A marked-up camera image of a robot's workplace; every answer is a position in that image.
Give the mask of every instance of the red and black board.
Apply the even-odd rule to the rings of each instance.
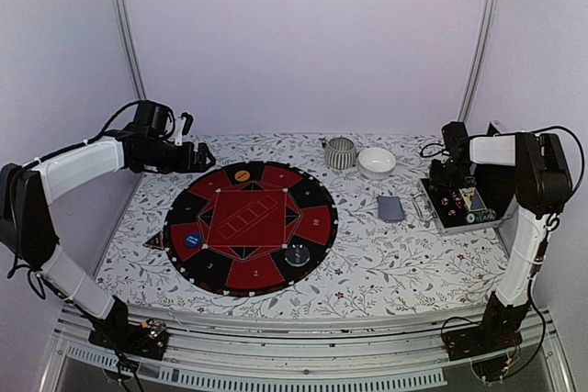
[[[159,238],[192,284],[249,297],[314,270],[333,245],[337,223],[333,198],[310,174],[279,162],[238,162],[184,190]]]

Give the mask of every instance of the table surface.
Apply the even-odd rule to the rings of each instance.
[[[194,313],[271,319],[328,319],[423,313],[485,303],[507,258],[494,230],[441,237],[421,222],[411,200],[429,160],[419,157],[432,136],[344,134],[359,149],[392,151],[397,166],[384,181],[357,168],[336,171],[323,158],[322,134],[205,136],[218,166],[240,161],[288,162],[331,192],[339,230],[324,261],[304,280],[259,297],[225,297],[191,285],[165,252],[143,244],[164,226],[175,197],[200,174],[146,174],[125,211],[97,282],[131,304]],[[377,196],[399,196],[407,215],[387,224]]]

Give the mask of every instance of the wire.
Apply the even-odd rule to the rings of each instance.
[[[529,285],[528,285],[528,288],[526,290],[526,294],[529,297],[529,302],[531,304],[531,308],[537,313],[537,315],[541,319],[541,325],[542,325],[541,339],[539,340],[539,345],[537,346],[537,348],[533,352],[533,355],[531,355],[531,357],[525,362],[525,364],[523,364],[521,367],[519,367],[516,371],[512,372],[511,374],[505,375],[504,376],[504,379],[512,378],[513,376],[519,375],[521,372],[523,372],[523,370],[527,366],[529,366],[533,362],[533,360],[535,360],[535,357],[537,357],[537,354],[541,351],[541,348],[543,347],[543,342],[545,341],[545,335],[547,333],[548,324],[547,324],[547,322],[545,320],[545,317],[543,317],[543,314],[541,314],[541,311],[539,311],[539,309],[535,305],[535,301],[533,300],[533,296],[531,295],[531,286],[532,286],[532,284],[533,284],[533,279],[529,280]]]
[[[442,149],[440,151],[436,151],[434,153],[429,153],[429,154],[425,155],[424,154],[424,151],[426,149],[428,149],[429,147],[432,147],[432,146],[439,146]],[[446,149],[445,149],[445,146],[443,144],[441,144],[440,142],[429,142],[428,144],[425,144],[423,146],[423,148],[421,148],[421,151],[419,152],[419,156],[421,158],[433,158],[434,156],[440,155],[443,152],[447,152]]]
[[[568,196],[568,199],[566,200],[566,202],[568,202],[576,194],[576,192],[580,188],[580,184],[582,183],[582,180],[584,178],[584,172],[586,169],[586,159],[585,159],[585,155],[584,155],[584,149],[582,147],[582,143],[580,142],[580,139],[578,138],[578,136],[572,130],[570,130],[564,126],[558,126],[558,125],[547,126],[546,128],[530,130],[529,133],[543,133],[543,132],[547,132],[550,130],[561,130],[563,132],[566,132],[568,135],[570,135],[573,138],[573,140],[576,142],[576,145],[578,146],[578,152],[580,153],[580,163],[581,163],[580,174],[578,176],[578,180],[576,181],[576,185],[573,187],[573,189],[571,190],[570,196]],[[511,135],[516,135],[516,133],[521,133],[521,132],[501,133],[501,134],[494,135],[494,136],[495,137],[507,137],[507,136],[511,136]],[[431,143],[423,146],[423,148],[421,149],[420,155],[421,155],[421,158],[432,158],[434,156],[440,155],[443,152],[451,151],[451,149],[453,149],[454,147],[458,146],[461,143],[468,142],[471,140],[475,140],[476,138],[482,138],[482,137],[486,138],[486,137],[488,137],[488,135],[471,135],[469,137],[466,137],[466,138],[463,138],[459,141],[456,141],[453,144],[451,144],[449,147],[446,147],[446,148],[444,148],[440,151],[437,151],[433,154],[424,155],[423,154],[424,149],[426,149],[427,147],[434,146],[434,145],[439,145],[439,146],[443,147],[443,145],[439,142],[438,143],[431,142]]]
[[[139,103],[141,103],[141,101],[133,101],[130,103],[127,103],[126,105],[124,105],[123,107],[121,107],[119,110],[117,110],[106,122],[106,124],[102,127],[102,129],[90,140],[88,140],[87,144],[92,144],[94,142],[96,142],[97,140],[99,140],[100,138],[102,138],[104,136],[104,134],[106,133],[106,131],[108,130],[108,127],[110,127],[110,124],[112,124],[112,122],[125,110],[127,110],[129,107],[131,106],[137,106]],[[171,112],[171,116],[173,117],[174,113],[171,109],[168,108],[168,116],[170,115],[169,112]],[[15,210],[15,199],[16,199],[16,193],[17,193],[17,182],[18,179],[20,179],[20,177],[22,176],[22,174],[24,172],[26,172],[27,170],[32,169],[33,167],[41,164],[42,162],[48,161],[51,158],[54,158],[58,155],[62,155],[68,151],[73,151],[75,149],[79,149],[81,147],[84,147],[86,145],[85,142],[78,142],[75,144],[72,144],[70,146],[67,147],[63,147],[57,151],[52,151],[51,153],[48,153],[40,158],[38,158],[37,160],[33,161],[33,162],[29,162],[26,165],[23,165],[20,169],[17,170],[17,172],[15,173],[15,175],[13,176],[11,182],[10,182],[10,187],[8,189],[8,193],[9,193],[9,199],[10,199],[10,211],[12,213],[12,221],[13,221],[13,225],[14,225],[14,231],[15,231],[15,252],[14,252],[14,259],[12,262],[12,267],[10,268],[10,270],[8,271],[8,273],[6,274],[6,278],[7,279],[11,279],[15,273],[19,270],[19,269],[23,269],[23,268],[28,268],[28,274],[27,274],[27,278],[28,278],[28,284],[30,285],[30,287],[32,288],[32,290],[35,292],[35,294],[37,294],[37,296],[39,296],[41,299],[45,299],[45,291],[43,289],[42,284],[39,282],[39,287],[35,287],[34,284],[31,281],[31,274],[35,273],[37,270],[33,269],[30,265],[28,264],[18,264],[18,261],[20,260],[20,238],[18,237],[18,226],[17,226],[17,214],[16,214],[16,210]]]
[[[97,140],[102,138],[104,136],[104,134],[107,132],[107,130],[110,127],[110,125],[112,124],[112,122],[115,119],[117,119],[117,117],[120,114],[122,114],[125,110],[127,110],[131,106],[137,106],[139,103],[144,103],[144,102],[145,102],[145,100],[131,101],[130,103],[127,103],[125,106],[121,107],[114,114],[112,114],[112,117],[110,117],[106,123],[104,123],[104,126],[102,127],[102,129],[94,136],[94,138],[91,138],[90,140],[88,140],[88,144],[92,143],[92,142],[96,142]]]
[[[508,373],[508,371],[506,372],[506,374],[498,381],[484,381],[485,384],[488,385],[493,385],[496,383],[500,383],[508,378],[512,378],[515,375],[519,375],[521,372],[523,372],[523,370],[525,370],[531,363],[533,363],[533,360],[535,360],[535,358],[537,357],[537,355],[539,354],[539,352],[541,351],[541,348],[543,347],[543,341],[545,340],[545,336],[547,334],[547,322],[545,320],[545,317],[543,316],[543,314],[541,314],[541,311],[539,311],[539,309],[537,308],[537,306],[535,305],[535,301],[533,300],[533,296],[531,295],[531,286],[533,284],[533,280],[534,279],[530,279],[529,280],[529,284],[526,290],[526,294],[529,298],[529,303],[531,304],[531,308],[533,308],[533,310],[535,310],[535,312],[537,313],[537,315],[539,316],[539,318],[541,319],[541,324],[542,324],[542,329],[541,329],[541,339],[539,340],[539,344],[537,346],[537,348],[535,349],[535,351],[533,352],[533,354],[529,357],[529,359],[521,366],[519,367],[516,371],[512,372],[511,374]],[[515,355],[517,353],[520,353],[520,347],[518,346],[518,344],[516,342],[514,342],[514,352],[512,355],[509,356],[510,360],[514,360],[515,359]],[[490,375],[491,378],[495,378],[498,374],[500,374],[503,369],[495,372],[493,375]],[[476,374],[476,376],[481,378],[482,372],[476,372],[475,369],[474,373]]]
[[[459,316],[450,317],[449,319],[445,320],[443,322],[443,326],[441,326],[441,340],[443,340],[443,341],[445,341],[445,334],[443,333],[443,330],[445,329],[445,326],[447,326],[447,324],[451,320],[463,320],[463,321],[466,321],[467,323],[470,323],[472,325],[477,325],[478,324],[475,321],[471,321],[470,319],[466,319],[465,317],[459,317]]]
[[[98,333],[100,333],[100,335],[102,335],[102,337],[104,338],[104,340],[106,340],[108,342],[108,344],[110,346],[112,346],[112,350],[114,351],[114,354],[119,359],[119,362],[117,363],[117,370],[119,371],[119,384],[125,389],[125,391],[130,392],[130,389],[122,381],[122,371],[120,369],[121,366],[122,367],[126,367],[132,373],[132,376],[135,379],[135,382],[137,383],[137,387],[139,388],[139,390],[141,392],[145,392],[145,389],[143,389],[143,386],[141,384],[141,380],[137,376],[137,373],[135,372],[135,369],[134,369],[132,363],[130,362],[129,357],[127,357],[127,355],[123,351],[121,351],[119,349],[119,347],[112,340],[110,340],[110,338],[107,336],[107,333],[102,330],[102,324],[99,321],[97,321],[94,317],[92,317],[91,315],[89,315],[87,312],[85,312],[81,307],[79,307],[75,303],[73,303],[73,305],[76,307],[76,309],[78,311],[80,311],[82,313],[82,315],[90,323],[92,323],[94,325],[94,329]]]
[[[584,149],[582,147],[582,143],[580,142],[580,139],[578,138],[578,136],[572,132],[571,130],[569,130],[566,127],[563,126],[549,126],[547,128],[543,128],[543,129],[538,129],[538,130],[533,130],[533,133],[541,133],[541,132],[547,132],[549,130],[561,130],[563,132],[566,132],[568,135],[570,135],[574,141],[576,141],[576,145],[578,146],[578,151],[580,152],[580,175],[578,176],[578,181],[576,181],[576,185],[573,187],[573,190],[571,190],[570,193],[570,197],[568,197],[568,201],[571,199],[572,196],[574,196],[576,194],[576,192],[578,191],[578,188],[580,188],[580,184],[582,183],[582,180],[584,179],[584,171],[586,169],[586,159],[584,157]]]

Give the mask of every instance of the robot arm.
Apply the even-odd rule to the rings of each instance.
[[[511,256],[481,324],[443,334],[449,358],[457,360],[520,343],[519,328],[531,305],[531,283],[544,261],[549,234],[557,228],[559,214],[571,197],[571,177],[560,139],[554,134],[470,137],[463,123],[454,122],[443,127],[443,136],[449,158],[431,164],[430,178],[435,185],[468,186],[464,178],[473,164],[513,166],[519,204]],[[486,367],[502,372],[492,364]]]
[[[560,139],[520,132],[497,137],[476,137],[469,142],[476,164],[514,166],[518,228],[506,272],[496,296],[507,307],[528,301],[527,286],[544,261],[552,220],[571,195],[571,178]]]
[[[189,114],[173,119],[168,107],[140,102],[133,121],[123,130],[106,131],[45,161],[23,167],[8,164],[0,171],[0,241],[52,291],[82,310],[99,330],[95,341],[123,352],[159,358],[166,340],[161,324],[128,323],[126,305],[97,285],[64,252],[49,205],[98,176],[124,168],[135,173],[145,167],[159,173],[208,170],[215,160],[207,145],[200,143],[195,151],[193,143],[182,142],[191,123]],[[157,349],[150,350],[150,345]]]

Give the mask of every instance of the metal frame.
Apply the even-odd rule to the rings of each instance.
[[[300,322],[170,313],[163,309],[130,306],[131,319],[143,320],[146,314],[166,319],[170,332],[163,361],[138,359],[141,362],[139,376],[177,386],[198,386],[198,379],[200,382],[207,379],[211,385],[217,382],[211,388],[202,388],[200,383],[198,390],[219,390],[221,381],[259,384],[259,390],[265,391],[278,390],[279,385],[287,384],[299,385],[299,392],[317,390],[314,387],[319,385],[323,391],[331,391],[336,390],[336,385],[353,384],[373,384],[376,385],[374,390],[378,390],[381,382],[402,378],[408,381],[409,377],[414,382],[435,372],[442,373],[444,367],[469,364],[500,354],[449,362],[439,334],[442,323],[456,313],[477,321],[483,307],[395,318]],[[573,392],[575,389],[554,325],[548,311],[544,310],[543,314],[548,321],[548,335],[542,351],[548,376],[554,390]],[[447,329],[462,326],[456,323],[449,324]],[[55,390],[67,356],[114,370],[113,353],[87,342],[90,328],[76,309],[64,307],[52,337],[51,360],[43,376],[41,392]],[[541,321],[535,313],[527,316],[522,333],[523,347],[538,343]],[[438,375],[431,386],[442,386],[444,382],[443,376]]]
[[[139,59],[135,50],[135,44],[130,32],[129,11],[127,9],[126,0],[112,0],[114,3],[117,21],[119,23],[120,37],[122,39],[122,46],[127,57],[129,65],[130,77],[135,89],[137,99],[146,100],[145,86],[143,84],[141,69],[139,67]]]
[[[478,82],[480,81],[481,68],[488,47],[488,39],[492,28],[494,19],[494,9],[498,0],[484,0],[483,15],[480,23],[480,31],[478,33],[478,42],[476,43],[476,50],[474,58],[469,69],[468,83],[459,108],[458,121],[468,122],[469,114],[473,107],[474,97],[478,89]]]

